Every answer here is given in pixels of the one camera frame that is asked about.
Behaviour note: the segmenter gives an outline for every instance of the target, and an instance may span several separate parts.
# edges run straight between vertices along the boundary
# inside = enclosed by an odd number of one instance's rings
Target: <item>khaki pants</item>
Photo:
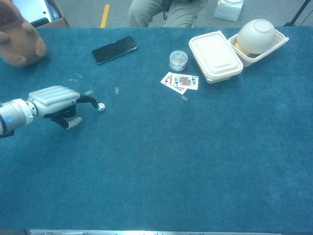
[[[129,27],[148,27],[153,16],[168,11],[166,27],[190,27],[199,12],[205,7],[208,0],[193,0],[179,2],[171,0],[133,0],[128,9]]]

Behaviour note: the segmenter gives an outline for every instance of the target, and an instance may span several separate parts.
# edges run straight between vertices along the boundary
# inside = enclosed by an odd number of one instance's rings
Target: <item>floor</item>
[[[105,5],[109,7],[105,27],[126,27],[127,9],[132,0],[55,0],[63,11],[70,27],[100,27]],[[236,22],[214,17],[218,0],[209,0],[194,21],[194,27],[242,27],[253,19],[266,19],[274,26],[291,22],[305,0],[245,0]],[[295,26],[313,26],[313,1],[304,9]],[[162,27],[163,15],[154,17],[150,27]],[[0,230],[0,235],[27,235],[28,230]]]

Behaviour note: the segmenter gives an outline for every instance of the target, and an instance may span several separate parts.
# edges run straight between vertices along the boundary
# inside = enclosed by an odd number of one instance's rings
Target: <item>deck of cards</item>
[[[198,89],[199,77],[168,72],[161,83],[180,94],[184,94],[187,89]]]

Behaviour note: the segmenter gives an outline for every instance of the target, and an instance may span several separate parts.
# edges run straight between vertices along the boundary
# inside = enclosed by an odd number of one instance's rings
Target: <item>stuffed animal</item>
[[[34,64],[46,54],[35,28],[10,0],[0,0],[0,57],[15,67]]]

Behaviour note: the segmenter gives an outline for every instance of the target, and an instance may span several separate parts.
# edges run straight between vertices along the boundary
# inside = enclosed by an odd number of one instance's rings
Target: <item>black smartphone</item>
[[[107,44],[103,47],[93,50],[91,53],[97,64],[101,65],[109,60],[115,59],[136,50],[138,45],[131,36]]]

